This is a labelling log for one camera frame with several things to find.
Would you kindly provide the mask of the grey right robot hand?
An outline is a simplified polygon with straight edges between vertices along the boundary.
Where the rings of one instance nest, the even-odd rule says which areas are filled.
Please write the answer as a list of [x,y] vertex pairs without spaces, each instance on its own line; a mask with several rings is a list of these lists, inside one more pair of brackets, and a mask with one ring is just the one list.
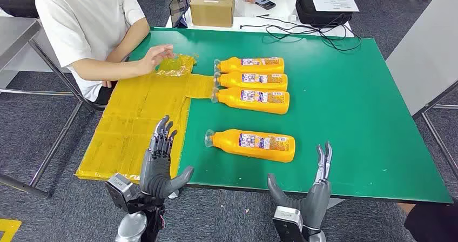
[[289,207],[300,211],[303,224],[311,230],[319,230],[324,219],[331,195],[331,185],[328,180],[331,160],[332,146],[329,141],[325,142],[325,149],[321,145],[316,147],[318,153],[318,169],[312,187],[307,196],[302,199],[293,199],[277,185],[275,175],[267,174],[267,186],[271,196],[279,206]]

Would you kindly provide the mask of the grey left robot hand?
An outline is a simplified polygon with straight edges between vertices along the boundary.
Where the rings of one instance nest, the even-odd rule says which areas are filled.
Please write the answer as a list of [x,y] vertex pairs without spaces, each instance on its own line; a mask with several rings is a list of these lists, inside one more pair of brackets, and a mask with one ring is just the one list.
[[154,198],[165,199],[185,186],[194,173],[188,166],[171,178],[171,150],[177,130],[171,130],[173,122],[165,115],[155,126],[148,148],[145,150],[140,170],[140,191]]

